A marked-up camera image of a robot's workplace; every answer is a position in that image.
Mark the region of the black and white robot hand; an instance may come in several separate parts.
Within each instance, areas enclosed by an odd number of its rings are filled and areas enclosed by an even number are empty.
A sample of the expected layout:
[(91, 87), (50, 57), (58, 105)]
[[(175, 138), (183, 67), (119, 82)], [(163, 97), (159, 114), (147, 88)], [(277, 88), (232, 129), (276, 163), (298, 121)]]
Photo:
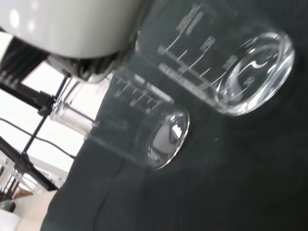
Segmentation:
[(20, 83), (41, 61), (98, 83), (135, 51), (151, 0), (3, 0), (0, 27), (13, 37), (2, 81)]

